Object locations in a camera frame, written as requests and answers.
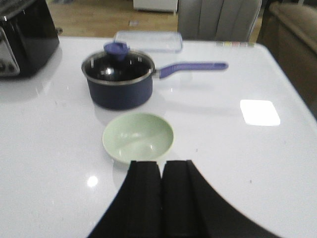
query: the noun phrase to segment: toaster control panel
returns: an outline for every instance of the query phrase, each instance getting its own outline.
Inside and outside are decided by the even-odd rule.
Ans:
[[[2,27],[0,27],[0,77],[16,76],[20,73],[8,39]]]

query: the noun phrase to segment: white cabinet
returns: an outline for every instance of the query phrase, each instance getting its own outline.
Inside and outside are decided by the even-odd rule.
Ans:
[[[136,10],[172,11],[176,13],[178,0],[133,0]]]

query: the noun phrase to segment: brown sofa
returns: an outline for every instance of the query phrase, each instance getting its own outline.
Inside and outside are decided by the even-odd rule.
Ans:
[[[265,45],[317,118],[317,8],[274,2],[264,14]]]

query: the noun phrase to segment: gray chair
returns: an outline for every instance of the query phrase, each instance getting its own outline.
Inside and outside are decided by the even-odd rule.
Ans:
[[[261,0],[179,0],[178,32],[186,40],[249,40]]]

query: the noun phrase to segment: wooden floor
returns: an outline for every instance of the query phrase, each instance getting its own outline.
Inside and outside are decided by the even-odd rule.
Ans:
[[[177,14],[136,11],[132,0],[73,0],[60,4],[47,0],[62,36],[113,37],[120,30],[177,31]],[[255,42],[261,27],[259,17],[250,38]]]

